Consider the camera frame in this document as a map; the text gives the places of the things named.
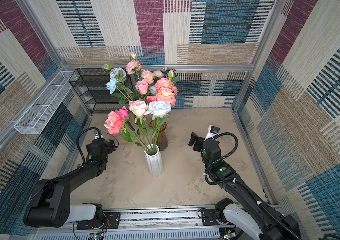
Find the magenta rose stem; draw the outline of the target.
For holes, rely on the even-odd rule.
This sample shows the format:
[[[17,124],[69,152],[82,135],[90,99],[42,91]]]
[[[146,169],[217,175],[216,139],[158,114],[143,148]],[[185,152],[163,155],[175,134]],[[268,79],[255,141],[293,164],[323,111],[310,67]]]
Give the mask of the magenta rose stem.
[[[137,146],[142,147],[147,153],[149,149],[143,133],[139,127],[133,127],[130,123],[131,116],[126,107],[122,107],[116,111],[117,120],[115,122],[115,129],[119,131],[121,137],[126,142],[135,143]]]

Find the pink cream rose stem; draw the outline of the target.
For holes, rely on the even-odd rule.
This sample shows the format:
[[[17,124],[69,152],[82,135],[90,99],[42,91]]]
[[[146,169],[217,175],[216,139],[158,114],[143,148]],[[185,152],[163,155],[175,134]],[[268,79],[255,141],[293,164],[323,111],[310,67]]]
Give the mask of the pink cream rose stem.
[[[158,98],[156,96],[147,96],[147,101],[150,104],[153,101],[157,101]]]

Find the pink rose tall stem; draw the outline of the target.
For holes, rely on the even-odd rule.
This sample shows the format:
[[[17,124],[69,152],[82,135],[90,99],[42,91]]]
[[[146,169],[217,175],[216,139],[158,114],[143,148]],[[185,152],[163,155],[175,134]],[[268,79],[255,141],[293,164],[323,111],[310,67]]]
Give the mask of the pink rose tall stem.
[[[137,130],[134,129],[130,122],[127,122],[127,134],[129,135],[129,142],[134,142],[138,146],[143,147],[146,154],[150,153],[148,145],[150,141],[148,139],[146,117],[145,113],[148,110],[148,105],[145,101],[129,101],[129,111],[134,123],[137,125]]]

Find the pink ribbed glass vase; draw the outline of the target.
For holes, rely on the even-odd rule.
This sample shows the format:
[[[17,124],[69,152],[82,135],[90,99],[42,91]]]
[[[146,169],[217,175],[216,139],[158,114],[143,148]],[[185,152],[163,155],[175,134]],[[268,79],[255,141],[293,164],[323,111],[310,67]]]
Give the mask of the pink ribbed glass vase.
[[[157,150],[158,151],[164,151],[167,147],[168,147],[168,139],[167,139],[167,135],[165,133],[165,129],[167,128],[167,123],[165,122],[162,127],[161,130],[159,132],[158,135],[158,139],[157,139]]]

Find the pink yellow peony spray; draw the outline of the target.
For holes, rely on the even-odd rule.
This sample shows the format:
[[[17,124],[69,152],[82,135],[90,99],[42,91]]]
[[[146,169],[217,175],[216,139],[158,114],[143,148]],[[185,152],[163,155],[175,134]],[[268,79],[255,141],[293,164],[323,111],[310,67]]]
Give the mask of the pink yellow peony spray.
[[[156,84],[156,99],[157,101],[164,101],[169,103],[171,107],[176,104],[176,96],[178,94],[178,89],[175,86],[174,80],[177,80],[174,70],[169,70],[166,78],[159,79]]]

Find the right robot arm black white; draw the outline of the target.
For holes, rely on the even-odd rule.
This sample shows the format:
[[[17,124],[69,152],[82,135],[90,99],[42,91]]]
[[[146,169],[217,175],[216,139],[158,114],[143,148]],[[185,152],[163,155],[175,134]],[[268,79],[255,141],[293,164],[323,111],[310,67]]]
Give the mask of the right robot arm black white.
[[[234,139],[233,149],[221,154],[218,138],[230,136]],[[219,186],[238,204],[224,199],[215,205],[215,215],[218,224],[232,223],[254,240],[299,240],[301,232],[297,220],[284,216],[258,196],[231,167],[225,159],[238,148],[238,138],[233,133],[219,133],[214,127],[205,138],[191,133],[189,146],[201,154],[205,170],[206,183]]]

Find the white ribbed ceramic vase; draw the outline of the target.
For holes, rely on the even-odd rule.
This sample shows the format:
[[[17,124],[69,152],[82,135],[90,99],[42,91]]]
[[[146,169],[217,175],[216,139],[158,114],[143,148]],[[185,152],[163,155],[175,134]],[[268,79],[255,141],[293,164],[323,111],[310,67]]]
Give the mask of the white ribbed ceramic vase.
[[[158,177],[163,173],[162,155],[157,145],[148,145],[145,151],[145,157],[149,171],[152,176]]]

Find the white rose leafy stem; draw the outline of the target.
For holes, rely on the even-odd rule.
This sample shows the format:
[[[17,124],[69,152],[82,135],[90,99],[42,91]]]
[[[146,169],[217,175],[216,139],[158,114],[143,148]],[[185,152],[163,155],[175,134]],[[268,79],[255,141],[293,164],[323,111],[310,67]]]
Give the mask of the white rose leafy stem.
[[[164,101],[153,101],[149,104],[145,115],[152,116],[150,126],[154,128],[152,133],[153,144],[157,145],[157,139],[162,125],[166,122],[166,116],[171,111],[171,105]]]

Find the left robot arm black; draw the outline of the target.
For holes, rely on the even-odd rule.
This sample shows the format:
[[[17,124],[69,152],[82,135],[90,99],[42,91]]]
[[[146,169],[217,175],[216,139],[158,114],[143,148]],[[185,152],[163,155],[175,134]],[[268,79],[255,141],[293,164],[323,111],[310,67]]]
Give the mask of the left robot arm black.
[[[106,141],[102,131],[92,128],[95,138],[86,146],[88,154],[80,151],[83,162],[65,175],[39,180],[29,200],[23,222],[33,228],[60,228],[68,223],[82,223],[97,229],[106,216],[100,204],[71,204],[71,193],[89,180],[100,176],[107,167],[108,155],[117,148],[113,140]]]

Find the coral pink rose stem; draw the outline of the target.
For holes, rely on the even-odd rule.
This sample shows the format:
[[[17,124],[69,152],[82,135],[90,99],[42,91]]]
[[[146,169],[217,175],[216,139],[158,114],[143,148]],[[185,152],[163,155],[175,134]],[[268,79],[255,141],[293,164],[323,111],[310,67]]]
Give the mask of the coral pink rose stem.
[[[111,111],[108,114],[108,118],[105,121],[105,128],[108,130],[108,133],[111,135],[120,135],[118,130],[115,129],[115,122],[117,120],[117,116],[116,116],[116,111]]]

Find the white single rose stem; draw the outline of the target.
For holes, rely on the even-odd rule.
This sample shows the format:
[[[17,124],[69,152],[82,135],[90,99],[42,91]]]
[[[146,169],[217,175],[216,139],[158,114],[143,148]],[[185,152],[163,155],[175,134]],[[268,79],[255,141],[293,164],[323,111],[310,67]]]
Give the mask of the white single rose stem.
[[[156,90],[155,86],[150,86],[149,87],[149,91],[150,91],[152,96],[156,96],[157,95],[157,90]]]

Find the blue rose stem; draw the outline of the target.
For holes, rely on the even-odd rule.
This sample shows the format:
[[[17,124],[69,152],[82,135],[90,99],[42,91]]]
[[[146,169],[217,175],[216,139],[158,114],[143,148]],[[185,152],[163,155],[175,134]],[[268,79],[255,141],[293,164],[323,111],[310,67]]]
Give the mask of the blue rose stem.
[[[163,68],[163,69],[161,69],[161,71],[162,71],[162,73],[164,75],[164,78],[167,78],[169,76],[169,72],[170,72],[169,69]]]

